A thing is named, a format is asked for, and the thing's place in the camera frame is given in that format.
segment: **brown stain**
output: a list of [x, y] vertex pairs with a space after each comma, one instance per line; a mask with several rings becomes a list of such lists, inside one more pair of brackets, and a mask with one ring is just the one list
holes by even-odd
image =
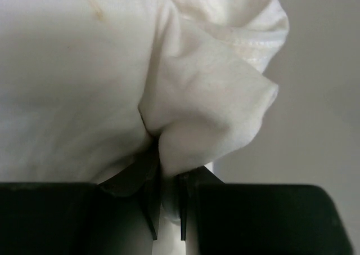
[[99, 3], [96, 0], [88, 0], [89, 5], [91, 6], [91, 8], [94, 10], [94, 14], [95, 14], [95, 18], [98, 21], [105, 21], [105, 14], [104, 11], [102, 10], [101, 6], [99, 5]]

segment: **gray wall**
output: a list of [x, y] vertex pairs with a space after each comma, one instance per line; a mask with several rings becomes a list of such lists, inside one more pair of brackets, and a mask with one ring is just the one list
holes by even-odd
[[220, 160], [230, 182], [310, 183], [335, 200], [360, 250], [360, 0], [280, 0], [285, 47], [265, 75], [277, 101], [258, 137]]

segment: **garment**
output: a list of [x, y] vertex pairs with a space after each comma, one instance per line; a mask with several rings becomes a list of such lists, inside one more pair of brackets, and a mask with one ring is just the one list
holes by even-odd
[[0, 0], [0, 20], [2, 182], [101, 182], [153, 137], [166, 177], [247, 145], [289, 28], [277, 0]]

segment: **gray background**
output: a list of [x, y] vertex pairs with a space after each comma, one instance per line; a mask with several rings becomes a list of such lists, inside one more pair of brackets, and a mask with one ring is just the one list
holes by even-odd
[[360, 0], [280, 2], [290, 34], [265, 72], [278, 99], [254, 142], [215, 170], [228, 182], [324, 187], [360, 250]]

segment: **white fabric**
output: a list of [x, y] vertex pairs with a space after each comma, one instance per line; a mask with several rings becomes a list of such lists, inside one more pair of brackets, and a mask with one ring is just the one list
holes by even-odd
[[99, 182], [151, 135], [168, 177], [245, 146], [289, 27], [278, 0], [0, 0], [0, 21], [0, 181]]

